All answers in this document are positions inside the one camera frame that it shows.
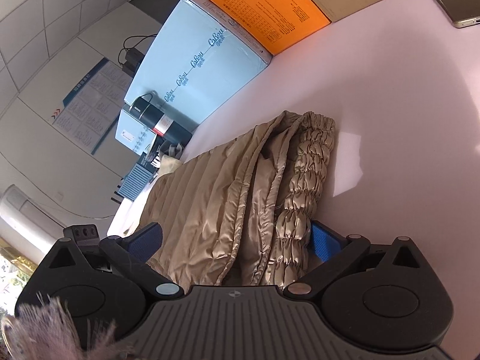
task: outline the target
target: black thermos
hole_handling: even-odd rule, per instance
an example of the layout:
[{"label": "black thermos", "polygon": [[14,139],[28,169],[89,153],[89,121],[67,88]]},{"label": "black thermos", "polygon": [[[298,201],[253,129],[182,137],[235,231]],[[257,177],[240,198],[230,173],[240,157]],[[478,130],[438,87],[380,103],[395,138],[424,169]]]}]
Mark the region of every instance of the black thermos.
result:
[{"label": "black thermos", "polygon": [[129,113],[155,134],[164,137],[174,145],[180,143],[185,147],[191,139],[191,133],[188,130],[143,97],[137,97],[130,106]]}]

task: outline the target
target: quilted jacket sleeve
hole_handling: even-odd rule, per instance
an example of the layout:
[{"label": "quilted jacket sleeve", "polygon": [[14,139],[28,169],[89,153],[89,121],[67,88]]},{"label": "quilted jacket sleeve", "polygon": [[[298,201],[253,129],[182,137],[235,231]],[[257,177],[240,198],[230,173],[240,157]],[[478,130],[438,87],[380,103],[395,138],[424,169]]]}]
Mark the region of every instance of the quilted jacket sleeve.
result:
[{"label": "quilted jacket sleeve", "polygon": [[263,284],[287,286],[304,275],[310,218],[316,211],[335,140],[335,122],[308,112],[297,130],[296,152],[287,161],[277,200],[277,218]]}]

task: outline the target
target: light blue box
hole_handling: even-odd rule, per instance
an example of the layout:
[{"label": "light blue box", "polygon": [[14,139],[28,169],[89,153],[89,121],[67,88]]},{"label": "light blue box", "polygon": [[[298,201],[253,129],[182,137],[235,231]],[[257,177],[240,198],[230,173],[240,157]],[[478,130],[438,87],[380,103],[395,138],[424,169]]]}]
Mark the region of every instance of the light blue box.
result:
[{"label": "light blue box", "polygon": [[157,135],[125,110],[120,111],[115,139],[136,154],[148,153]]},{"label": "light blue box", "polygon": [[125,96],[152,103],[189,131],[263,71],[272,55],[209,0],[180,0]]}]

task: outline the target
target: smartphone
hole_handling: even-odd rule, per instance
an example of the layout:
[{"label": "smartphone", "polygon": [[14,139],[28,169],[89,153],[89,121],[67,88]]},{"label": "smartphone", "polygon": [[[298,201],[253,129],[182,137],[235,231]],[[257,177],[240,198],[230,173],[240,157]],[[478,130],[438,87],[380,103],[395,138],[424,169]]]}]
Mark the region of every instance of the smartphone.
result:
[{"label": "smartphone", "polygon": [[480,0],[437,0],[454,27],[480,24]]}]

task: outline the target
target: ceiling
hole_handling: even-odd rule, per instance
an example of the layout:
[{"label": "ceiling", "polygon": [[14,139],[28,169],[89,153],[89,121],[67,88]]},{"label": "ceiling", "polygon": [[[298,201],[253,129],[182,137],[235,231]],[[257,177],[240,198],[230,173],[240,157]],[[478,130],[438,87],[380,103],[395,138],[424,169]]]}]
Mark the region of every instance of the ceiling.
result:
[{"label": "ceiling", "polygon": [[128,0],[0,0],[0,116],[80,31]]}]

